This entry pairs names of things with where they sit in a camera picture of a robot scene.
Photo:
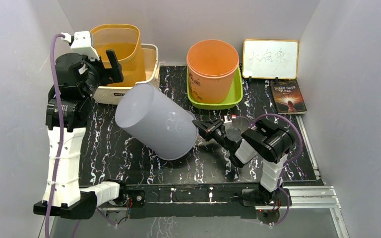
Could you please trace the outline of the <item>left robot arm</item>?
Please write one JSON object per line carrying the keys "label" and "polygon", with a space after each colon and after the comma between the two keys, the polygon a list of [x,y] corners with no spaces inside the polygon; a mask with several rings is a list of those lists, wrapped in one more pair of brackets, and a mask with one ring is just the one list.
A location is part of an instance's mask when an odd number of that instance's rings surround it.
{"label": "left robot arm", "polygon": [[109,66],[104,66],[101,59],[78,53],[61,55],[54,63],[58,84],[49,90],[45,120],[49,172],[43,198],[33,206],[36,215],[86,220],[106,202],[123,206],[128,201],[124,184],[116,179],[86,188],[79,186],[81,145],[93,94],[99,86],[124,79],[115,52],[107,50],[106,55]]}

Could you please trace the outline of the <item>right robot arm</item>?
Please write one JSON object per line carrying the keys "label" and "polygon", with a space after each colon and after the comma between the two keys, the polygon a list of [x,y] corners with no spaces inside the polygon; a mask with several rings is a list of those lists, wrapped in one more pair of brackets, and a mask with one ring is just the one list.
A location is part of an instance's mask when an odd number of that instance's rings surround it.
{"label": "right robot arm", "polygon": [[295,136],[286,128],[266,119],[240,131],[226,128],[222,120],[193,120],[199,135],[215,140],[229,153],[231,163],[242,168],[254,157],[263,160],[262,175],[257,189],[243,189],[237,195],[244,206],[273,205],[283,189],[282,170]]}

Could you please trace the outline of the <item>grey plastic bucket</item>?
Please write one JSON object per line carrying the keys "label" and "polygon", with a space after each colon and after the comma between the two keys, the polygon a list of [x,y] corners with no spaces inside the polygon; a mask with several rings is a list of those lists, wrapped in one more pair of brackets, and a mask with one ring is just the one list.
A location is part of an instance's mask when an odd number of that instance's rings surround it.
{"label": "grey plastic bucket", "polygon": [[163,160],[183,157],[194,146],[195,116],[149,83],[132,87],[120,100],[116,124]]}

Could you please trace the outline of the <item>yellow slatted waste basket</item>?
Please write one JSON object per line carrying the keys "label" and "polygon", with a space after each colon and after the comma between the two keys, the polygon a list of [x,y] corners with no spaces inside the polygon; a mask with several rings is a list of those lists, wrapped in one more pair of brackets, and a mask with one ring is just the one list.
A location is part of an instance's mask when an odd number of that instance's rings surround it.
{"label": "yellow slatted waste basket", "polygon": [[104,24],[91,30],[94,48],[101,56],[105,68],[111,68],[107,50],[114,50],[122,67],[123,82],[113,82],[110,87],[133,87],[146,80],[145,63],[140,40],[140,30],[130,24]]}

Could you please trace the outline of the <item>orange plastic bucket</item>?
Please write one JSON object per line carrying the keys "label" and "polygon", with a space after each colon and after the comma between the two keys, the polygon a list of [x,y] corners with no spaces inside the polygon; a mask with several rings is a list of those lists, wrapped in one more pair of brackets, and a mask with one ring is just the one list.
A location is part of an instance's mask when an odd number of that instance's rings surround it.
{"label": "orange plastic bucket", "polygon": [[190,47],[187,66],[192,97],[200,103],[218,104],[230,91],[239,54],[227,42],[203,40]]}

